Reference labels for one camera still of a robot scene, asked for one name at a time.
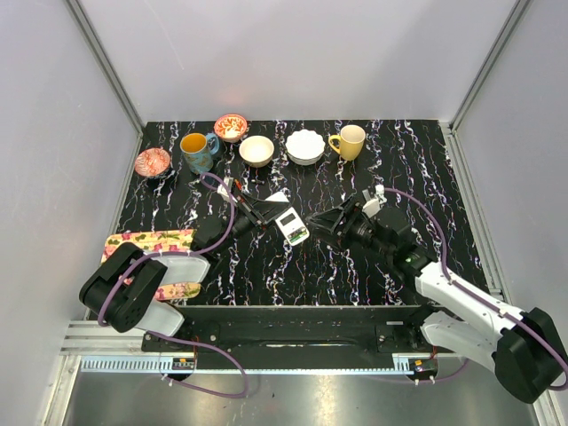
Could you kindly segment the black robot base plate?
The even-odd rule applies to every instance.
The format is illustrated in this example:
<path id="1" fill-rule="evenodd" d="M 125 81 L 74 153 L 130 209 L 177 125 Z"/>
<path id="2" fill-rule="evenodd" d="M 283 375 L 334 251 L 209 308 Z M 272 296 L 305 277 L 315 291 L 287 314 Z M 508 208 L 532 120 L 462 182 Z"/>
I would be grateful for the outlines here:
<path id="1" fill-rule="evenodd" d="M 188 306 L 176 337 L 225 351 L 312 347 L 432 353 L 420 325 L 429 306 Z"/>

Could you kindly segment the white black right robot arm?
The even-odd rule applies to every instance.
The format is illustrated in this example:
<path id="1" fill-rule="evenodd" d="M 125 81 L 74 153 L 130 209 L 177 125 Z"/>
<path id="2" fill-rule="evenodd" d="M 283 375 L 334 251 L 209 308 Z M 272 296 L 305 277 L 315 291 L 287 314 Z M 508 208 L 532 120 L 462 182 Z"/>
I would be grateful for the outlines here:
<path id="1" fill-rule="evenodd" d="M 524 311 L 490 296 L 451 272 L 447 249 L 436 259 L 421 247 L 406 215 L 354 197 L 307 218 L 316 235 L 337 249 L 352 244 L 372 250 L 396 278 L 440 305 L 438 312 L 403 331 L 413 351 L 430 345 L 448 349 L 493 372 L 516 399 L 531 404 L 545 391 L 564 391 L 556 380 L 567 375 L 567 351 L 552 318 L 543 310 Z"/>

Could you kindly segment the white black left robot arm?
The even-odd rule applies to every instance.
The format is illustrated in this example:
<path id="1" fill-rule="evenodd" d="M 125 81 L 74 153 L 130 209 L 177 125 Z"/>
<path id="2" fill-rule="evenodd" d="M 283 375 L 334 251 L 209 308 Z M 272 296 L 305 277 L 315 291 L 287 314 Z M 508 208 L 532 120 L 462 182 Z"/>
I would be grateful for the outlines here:
<path id="1" fill-rule="evenodd" d="M 124 242 L 83 284 L 79 301 L 119 333 L 133 328 L 156 332 L 173 351 L 184 350 L 193 331 L 177 308 L 154 298 L 157 290 L 184 281 L 202 283 L 228 245 L 256 227 L 270 225 L 290 207 L 282 192 L 266 200 L 244 193 L 232 199 L 234 217 L 202 219 L 188 251 L 165 256 Z"/>

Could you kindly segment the white battery cover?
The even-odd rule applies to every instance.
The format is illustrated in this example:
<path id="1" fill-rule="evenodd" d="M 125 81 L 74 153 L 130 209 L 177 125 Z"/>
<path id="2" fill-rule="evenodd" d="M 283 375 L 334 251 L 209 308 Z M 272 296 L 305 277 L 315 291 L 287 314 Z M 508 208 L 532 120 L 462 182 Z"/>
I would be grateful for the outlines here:
<path id="1" fill-rule="evenodd" d="M 277 201 L 277 202 L 288 202 L 288 197 L 282 191 L 279 191 L 267 197 L 266 200 Z"/>

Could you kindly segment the white remote control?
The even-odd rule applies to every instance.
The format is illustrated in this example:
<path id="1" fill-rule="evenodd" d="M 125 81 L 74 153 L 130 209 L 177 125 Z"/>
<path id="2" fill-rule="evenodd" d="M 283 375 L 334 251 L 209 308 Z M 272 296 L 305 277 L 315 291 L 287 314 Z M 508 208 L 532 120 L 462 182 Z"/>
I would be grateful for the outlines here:
<path id="1" fill-rule="evenodd" d="M 307 240 L 310 232 L 293 207 L 290 207 L 275 219 L 275 223 L 286 242 L 294 247 Z"/>

